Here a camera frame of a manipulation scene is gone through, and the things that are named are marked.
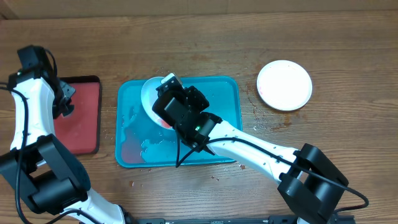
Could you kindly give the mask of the light blue plate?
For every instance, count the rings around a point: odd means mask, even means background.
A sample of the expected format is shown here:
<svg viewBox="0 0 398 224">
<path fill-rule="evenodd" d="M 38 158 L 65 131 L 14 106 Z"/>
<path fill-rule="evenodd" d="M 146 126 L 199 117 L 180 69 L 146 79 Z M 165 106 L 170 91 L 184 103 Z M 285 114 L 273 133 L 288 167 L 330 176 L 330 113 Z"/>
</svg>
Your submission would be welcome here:
<svg viewBox="0 0 398 224">
<path fill-rule="evenodd" d="M 153 77 L 148 79 L 142 86 L 141 89 L 141 103 L 144 111 L 148 117 L 158 126 L 164 129 L 171 130 L 172 127 L 162 120 L 155 112 L 152 107 L 155 101 L 158 99 L 156 88 L 161 86 L 163 77 Z"/>
</svg>

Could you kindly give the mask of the white plate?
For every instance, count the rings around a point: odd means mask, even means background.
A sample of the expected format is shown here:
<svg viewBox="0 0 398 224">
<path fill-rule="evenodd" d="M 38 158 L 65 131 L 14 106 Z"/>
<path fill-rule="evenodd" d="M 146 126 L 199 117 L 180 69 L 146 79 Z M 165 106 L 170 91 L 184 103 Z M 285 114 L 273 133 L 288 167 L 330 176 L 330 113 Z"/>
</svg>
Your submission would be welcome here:
<svg viewBox="0 0 398 224">
<path fill-rule="evenodd" d="M 263 66 L 256 87 L 263 102 L 279 111 L 294 111 L 305 106 L 313 91 L 309 73 L 290 60 L 275 60 Z"/>
</svg>

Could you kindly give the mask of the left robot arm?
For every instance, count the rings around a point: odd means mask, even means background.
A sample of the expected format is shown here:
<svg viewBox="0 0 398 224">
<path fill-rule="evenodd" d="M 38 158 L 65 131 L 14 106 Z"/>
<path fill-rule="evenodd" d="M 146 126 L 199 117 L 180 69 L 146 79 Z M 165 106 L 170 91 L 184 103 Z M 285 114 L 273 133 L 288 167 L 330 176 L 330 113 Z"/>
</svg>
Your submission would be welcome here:
<svg viewBox="0 0 398 224">
<path fill-rule="evenodd" d="M 19 218 L 28 223 L 24 203 L 36 214 L 54 215 L 53 222 L 71 216 L 81 223 L 134 223 L 91 188 L 81 162 L 56 138 L 53 120 L 68 106 L 65 87 L 55 66 L 25 62 L 5 88 L 16 104 L 16 127 L 10 152 L 1 156 L 1 175 L 14 189 Z"/>
</svg>

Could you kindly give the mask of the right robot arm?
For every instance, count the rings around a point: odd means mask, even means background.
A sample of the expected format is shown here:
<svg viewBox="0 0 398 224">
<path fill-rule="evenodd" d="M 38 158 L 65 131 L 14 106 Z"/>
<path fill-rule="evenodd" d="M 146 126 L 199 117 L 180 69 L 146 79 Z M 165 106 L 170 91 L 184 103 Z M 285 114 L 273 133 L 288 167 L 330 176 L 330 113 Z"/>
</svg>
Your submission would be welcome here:
<svg viewBox="0 0 398 224">
<path fill-rule="evenodd" d="M 194 86 L 184 87 L 173 73 L 155 84 L 153 112 L 191 152 L 205 151 L 243 162 L 277 184 L 297 223 L 330 223 L 338 213 L 366 208 L 369 200 L 317 147 L 278 146 L 235 128 L 209 113 L 209 102 Z"/>
</svg>

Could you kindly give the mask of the dark red-lined tray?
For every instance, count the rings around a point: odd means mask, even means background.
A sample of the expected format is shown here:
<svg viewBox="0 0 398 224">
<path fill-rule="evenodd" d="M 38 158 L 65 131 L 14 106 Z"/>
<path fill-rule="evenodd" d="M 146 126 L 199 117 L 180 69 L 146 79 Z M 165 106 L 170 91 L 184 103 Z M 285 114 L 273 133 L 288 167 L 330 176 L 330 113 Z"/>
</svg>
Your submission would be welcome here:
<svg viewBox="0 0 398 224">
<path fill-rule="evenodd" d="M 75 89 L 73 111 L 54 120 L 57 139 L 74 155 L 94 154 L 99 149 L 102 86 L 97 76 L 61 79 Z"/>
</svg>

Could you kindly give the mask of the teal plastic tray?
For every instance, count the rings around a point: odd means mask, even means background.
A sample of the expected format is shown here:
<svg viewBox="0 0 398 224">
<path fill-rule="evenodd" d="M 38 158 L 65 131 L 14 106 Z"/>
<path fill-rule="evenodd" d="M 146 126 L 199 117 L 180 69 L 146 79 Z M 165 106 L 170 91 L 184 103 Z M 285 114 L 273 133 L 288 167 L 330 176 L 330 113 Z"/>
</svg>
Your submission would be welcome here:
<svg viewBox="0 0 398 224">
<path fill-rule="evenodd" d="M 186 87 L 195 86 L 214 113 L 242 130 L 239 88 L 226 76 L 183 78 Z M 115 158 L 126 168 L 174 166 L 177 155 L 176 134 L 155 124 L 141 103 L 145 80 L 130 80 L 118 91 L 116 108 Z"/>
</svg>

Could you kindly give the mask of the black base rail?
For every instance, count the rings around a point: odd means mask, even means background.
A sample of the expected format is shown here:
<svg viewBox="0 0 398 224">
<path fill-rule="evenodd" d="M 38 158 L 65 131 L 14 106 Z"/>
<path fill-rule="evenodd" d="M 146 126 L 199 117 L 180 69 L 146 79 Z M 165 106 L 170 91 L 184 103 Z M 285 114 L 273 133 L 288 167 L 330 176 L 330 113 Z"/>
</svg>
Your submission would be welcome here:
<svg viewBox="0 0 398 224">
<path fill-rule="evenodd" d="M 166 220 L 164 218 L 141 218 L 139 224 L 297 224 L 294 215 L 271 215 L 267 218 L 220 218 L 220 219 L 186 219 Z"/>
</svg>

